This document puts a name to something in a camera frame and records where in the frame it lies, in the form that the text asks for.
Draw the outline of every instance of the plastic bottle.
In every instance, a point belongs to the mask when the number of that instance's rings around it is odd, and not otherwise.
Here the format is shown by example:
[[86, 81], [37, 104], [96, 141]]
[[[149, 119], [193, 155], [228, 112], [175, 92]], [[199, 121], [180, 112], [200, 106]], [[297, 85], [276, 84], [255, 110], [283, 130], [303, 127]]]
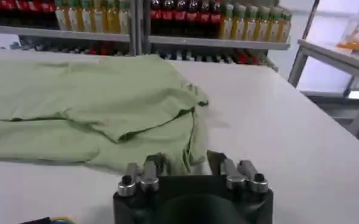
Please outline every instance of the plastic bottle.
[[190, 0], [186, 13], [186, 35], [195, 37], [197, 33], [198, 1]]
[[185, 33], [186, 0], [178, 0], [174, 11], [174, 35], [181, 36]]
[[159, 0], [151, 0], [151, 34], [159, 34], [160, 21], [162, 20], [162, 10]]
[[79, 7], [77, 0], [69, 0], [69, 21], [71, 23], [72, 31], [84, 31], [82, 10]]
[[127, 0], [119, 1], [119, 26], [120, 32], [129, 34], [130, 3]]
[[257, 13], [258, 13], [258, 7], [251, 6], [250, 12], [249, 12], [249, 18], [247, 22], [247, 37], [245, 40], [247, 41], [254, 41], [255, 37], [255, 28], [257, 26]]
[[82, 0], [82, 7], [84, 31], [95, 32], [94, 10], [91, 6], [91, 0]]
[[244, 31], [244, 14], [246, 12], [246, 7], [243, 5], [238, 6], [238, 16], [236, 20], [233, 22], [232, 31], [231, 31], [231, 39], [233, 40], [241, 40], [243, 37]]
[[211, 2], [210, 14], [210, 38], [218, 38], [221, 28], [221, 0], [213, 0]]
[[270, 42], [278, 42], [279, 41], [279, 29], [281, 23], [283, 23], [281, 19], [282, 9], [274, 8], [272, 12], [272, 19], [270, 19], [268, 33], [266, 34], [266, 40]]
[[220, 39], [229, 39], [230, 38], [230, 33], [232, 30], [232, 12], [233, 12], [233, 5], [227, 4], [225, 19], [221, 26]]
[[161, 30], [164, 35], [172, 34], [172, 24], [174, 21], [174, 0], [164, 0], [162, 10]]
[[255, 41], [267, 41], [266, 33], [269, 26], [269, 14], [270, 8], [262, 7], [260, 13], [260, 20], [257, 24], [257, 28], [255, 28], [255, 34], [258, 33], [257, 38], [254, 36]]
[[94, 0], [94, 20], [95, 29], [98, 33], [103, 33], [107, 30], [107, 15], [101, 6], [101, 0]]
[[291, 29], [291, 17], [292, 14], [287, 13], [285, 15], [286, 24], [283, 26], [282, 36], [281, 36], [281, 42], [286, 43], [288, 41], [290, 29]]
[[209, 0], [202, 0], [201, 7], [198, 13], [198, 36], [206, 37], [207, 31], [209, 29], [208, 25], [210, 23], [210, 7]]
[[107, 1], [107, 25], [110, 33], [120, 33], [119, 25], [119, 2], [115, 0]]
[[71, 23], [69, 22], [68, 8], [63, 5], [62, 0], [56, 0], [56, 18], [59, 23], [60, 30], [71, 30]]

